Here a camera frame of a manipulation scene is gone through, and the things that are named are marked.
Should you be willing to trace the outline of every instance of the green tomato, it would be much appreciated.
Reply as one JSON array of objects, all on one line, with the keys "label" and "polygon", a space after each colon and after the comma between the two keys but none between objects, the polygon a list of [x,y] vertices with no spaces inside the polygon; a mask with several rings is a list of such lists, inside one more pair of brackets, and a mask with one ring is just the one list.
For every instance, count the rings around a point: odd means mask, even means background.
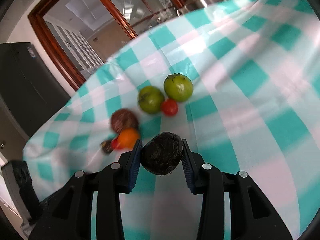
[{"label": "green tomato", "polygon": [[140,108],[148,114],[160,112],[161,103],[164,101],[164,95],[154,86],[146,86],[140,90],[138,95],[138,104]]},{"label": "green tomato", "polygon": [[178,102],[187,101],[193,93],[193,84],[185,75],[174,73],[164,81],[164,91],[169,98]]}]

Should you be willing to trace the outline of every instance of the plastic tablecloth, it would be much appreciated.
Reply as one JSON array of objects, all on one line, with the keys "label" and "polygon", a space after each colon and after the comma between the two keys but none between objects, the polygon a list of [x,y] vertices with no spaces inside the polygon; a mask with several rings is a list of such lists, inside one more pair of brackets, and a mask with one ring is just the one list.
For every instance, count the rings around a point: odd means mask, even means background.
[{"label": "plastic tablecloth", "polygon": [[[170,131],[221,171],[247,171],[297,239],[320,206],[319,44],[320,23],[306,0],[228,0],[143,33],[26,144],[38,197],[77,170],[96,172],[118,160],[122,152],[106,156],[99,144],[114,136],[111,114],[126,107],[137,114],[144,143]],[[171,73],[192,80],[190,100],[173,118],[143,113],[139,89],[163,90]],[[181,164],[167,176],[141,167],[120,202],[126,240],[196,239],[202,196],[188,190]],[[225,207],[229,239],[227,193]]]}]

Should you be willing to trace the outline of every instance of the small dark brown fruit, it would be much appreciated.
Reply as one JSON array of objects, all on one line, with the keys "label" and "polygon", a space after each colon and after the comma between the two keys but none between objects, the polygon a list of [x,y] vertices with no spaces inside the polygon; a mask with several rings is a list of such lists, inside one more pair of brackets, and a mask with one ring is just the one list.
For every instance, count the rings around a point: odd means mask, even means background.
[{"label": "small dark brown fruit", "polygon": [[121,133],[122,130],[127,128],[138,129],[139,121],[133,112],[122,108],[112,114],[111,127],[116,133]]},{"label": "small dark brown fruit", "polygon": [[166,175],[179,164],[183,154],[181,138],[170,132],[154,137],[141,150],[142,166],[156,175]]},{"label": "small dark brown fruit", "polygon": [[112,140],[105,140],[102,143],[100,143],[103,152],[106,154],[110,154],[113,151],[111,147],[111,141]]}]

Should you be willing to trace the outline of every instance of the white wall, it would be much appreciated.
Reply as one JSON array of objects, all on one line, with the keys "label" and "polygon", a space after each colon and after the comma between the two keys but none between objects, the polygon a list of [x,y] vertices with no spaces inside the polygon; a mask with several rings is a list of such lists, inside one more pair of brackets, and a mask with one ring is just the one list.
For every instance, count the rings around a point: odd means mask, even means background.
[{"label": "white wall", "polygon": [[53,76],[69,95],[73,95],[75,91],[45,52],[28,20],[28,14],[39,1],[40,0],[14,0],[3,20],[0,22],[0,43],[31,42]]}]

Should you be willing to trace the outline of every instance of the door knob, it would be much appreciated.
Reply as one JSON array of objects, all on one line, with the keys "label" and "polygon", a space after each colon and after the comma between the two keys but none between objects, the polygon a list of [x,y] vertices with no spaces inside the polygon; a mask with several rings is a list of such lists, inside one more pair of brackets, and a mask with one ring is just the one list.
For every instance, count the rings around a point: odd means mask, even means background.
[{"label": "door knob", "polygon": [[5,146],[5,141],[0,141],[0,149],[3,149],[4,146]]}]

